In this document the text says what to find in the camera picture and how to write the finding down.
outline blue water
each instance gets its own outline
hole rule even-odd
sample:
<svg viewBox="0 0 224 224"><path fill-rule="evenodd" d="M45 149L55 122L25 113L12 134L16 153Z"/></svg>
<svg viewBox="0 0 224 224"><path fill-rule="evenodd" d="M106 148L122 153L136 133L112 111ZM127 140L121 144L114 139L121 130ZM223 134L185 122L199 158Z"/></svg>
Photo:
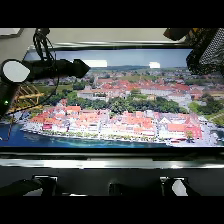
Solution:
<svg viewBox="0 0 224 224"><path fill-rule="evenodd" d="M8 142L0 141L0 146L26 147L68 147L68 148L167 148L165 144L121 142L104 140L84 140L49 137L20 131L22 125L15 124ZM0 137L6 138L9 125L0 125Z"/></svg>

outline black cable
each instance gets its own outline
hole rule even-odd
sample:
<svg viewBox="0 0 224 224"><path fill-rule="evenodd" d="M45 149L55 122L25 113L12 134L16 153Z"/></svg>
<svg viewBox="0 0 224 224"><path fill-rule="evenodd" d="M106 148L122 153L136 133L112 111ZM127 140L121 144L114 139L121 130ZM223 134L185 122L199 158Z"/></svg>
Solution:
<svg viewBox="0 0 224 224"><path fill-rule="evenodd" d="M33 42L34 42L34 46L35 46L35 48L36 48L36 51L37 51L38 55L40 56L41 60L44 60L43 53L42 53L42 49L39 48L39 47L41 46L41 45L40 45L40 42L36 42L36 39L35 39L36 36L38 36L39 34L42 35L43 38L45 38L45 39L48 41L48 43L51 45L51 48L52 48L53 51L54 51L54 55L55 55L55 57L53 57L53 55L51 54L51 52L48 50L48 47L45 46L45 51L47 51L48 55L50 55L50 57L53 59L53 63L52 63L52 65L51 65L49 68L52 68L52 67L53 67L53 69L54 69L55 72L56 72L56 69L57 69L57 68L55 67L55 64L56 64L56 52L55 52L55 50L54 50L54 47L52 46L50 40L49 40L45 35L43 35L41 32L39 32L39 31L35 32L35 34L34 34L34 36L33 36ZM59 78L60 78L60 74L58 74L58 79L57 79L57 83L56 83L56 87L55 87L55 89L51 92L51 94L50 94L45 100L43 100L42 102L40 102L40 103L38 103L38 104L36 104L36 105L29 106L29 107L26 107L26 108L22 108L22 109L20 109L20 110L16 110L16 111L14 111L14 112L7 113L6 115L11 115L11 114L17 113L17 112L19 112L19 111L23 111L23 110L31 109L31 108L33 108L33 107L39 106L39 105L41 105L41 104L44 104L44 103L45 103L48 99L50 99L50 97L56 92L56 90L57 90L57 88L58 88L58 84L59 84Z"/></svg>

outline white wall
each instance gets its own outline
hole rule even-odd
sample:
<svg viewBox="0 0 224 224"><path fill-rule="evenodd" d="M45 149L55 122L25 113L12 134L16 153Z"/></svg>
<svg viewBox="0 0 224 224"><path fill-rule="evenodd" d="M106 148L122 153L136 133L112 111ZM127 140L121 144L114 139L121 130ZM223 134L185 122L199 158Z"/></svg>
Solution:
<svg viewBox="0 0 224 224"><path fill-rule="evenodd" d="M21 28L0 28L0 35L17 34Z"/></svg>

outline aerial town image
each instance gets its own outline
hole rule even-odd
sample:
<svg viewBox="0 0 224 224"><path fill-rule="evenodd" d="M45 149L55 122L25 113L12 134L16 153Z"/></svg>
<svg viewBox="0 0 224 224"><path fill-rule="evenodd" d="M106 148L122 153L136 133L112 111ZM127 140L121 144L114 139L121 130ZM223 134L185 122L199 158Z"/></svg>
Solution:
<svg viewBox="0 0 224 224"><path fill-rule="evenodd" d="M191 74L190 49L58 51L89 64L83 79L61 78L43 105L16 112L0 146L71 148L220 147L224 145L224 78ZM35 52L27 60L37 59ZM43 101L55 80L20 89L19 104ZM6 137L9 120L0 124Z"/></svg>

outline wire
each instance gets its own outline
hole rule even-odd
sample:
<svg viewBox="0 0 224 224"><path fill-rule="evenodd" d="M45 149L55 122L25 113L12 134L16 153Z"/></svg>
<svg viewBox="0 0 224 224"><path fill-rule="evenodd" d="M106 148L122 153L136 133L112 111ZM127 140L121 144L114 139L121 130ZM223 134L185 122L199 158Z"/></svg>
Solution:
<svg viewBox="0 0 224 224"><path fill-rule="evenodd" d="M39 31L37 30L37 31L34 33L34 36L33 36L33 42L34 42L34 46L35 46L36 51L37 51L38 55L40 56L41 60L44 60L44 56L43 56L43 52L42 52L42 48L41 48L41 44L40 44L40 42L39 42L40 40L38 40L38 42L37 42L37 39L36 39L36 37L39 37L38 35L42 35L43 38L45 38L45 39L48 41L48 43L51 45L51 48L52 48L53 51L54 51L54 57L53 57L53 55L51 54L51 52L48 50L48 46L47 46L45 43L41 42L41 43L43 44L44 48L45 48L45 51L46 51L45 53L46 53L46 55L49 55L49 56L53 59L53 63L52 63L52 65L51 65L50 67L48 67L48 68L53 68L53 69L55 70L55 72L56 72L56 70L57 70L57 68L55 67L55 64L56 64L56 52L55 52L55 50L54 50L54 47L52 46L50 40L49 40L45 35L43 35L41 32L39 32ZM20 110L16 110L16 111L7 113L6 115L14 114L14 113L16 113L16 112L24 111L24 110L27 110L27 109L31 109L31 108L33 108L33 107L39 106L39 105L41 105L41 104L44 104L44 103L45 103L48 99L50 99L50 97L56 92L56 90L57 90L57 88L58 88L58 84L59 84L59 78L60 78L60 74L58 74L58 79L57 79L57 83L56 83L55 89L51 92L51 94L50 94L45 100L43 100L42 102L40 102L40 103L38 103L38 104L35 104L35 105L33 105L33 106L29 106L29 107L26 107L26 108L22 108L22 109L20 109Z"/></svg>

